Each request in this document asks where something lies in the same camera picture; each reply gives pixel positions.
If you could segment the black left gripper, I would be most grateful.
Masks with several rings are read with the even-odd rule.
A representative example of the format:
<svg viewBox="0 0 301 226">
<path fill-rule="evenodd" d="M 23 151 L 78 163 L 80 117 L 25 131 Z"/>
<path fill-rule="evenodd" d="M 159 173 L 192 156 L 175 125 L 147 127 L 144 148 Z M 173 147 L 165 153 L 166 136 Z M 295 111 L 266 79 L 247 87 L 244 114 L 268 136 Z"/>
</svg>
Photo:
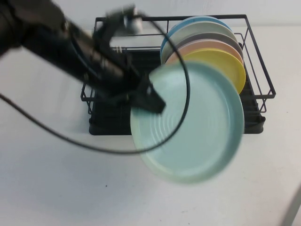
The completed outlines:
<svg viewBox="0 0 301 226">
<path fill-rule="evenodd" d="M 112 105 L 129 104 L 150 113 L 162 113 L 166 103 L 154 89 L 148 75 L 139 74 L 127 55 L 119 57 L 126 68 L 121 76 L 113 67 L 102 70 L 102 80 L 94 86 L 100 98 Z"/>
</svg>

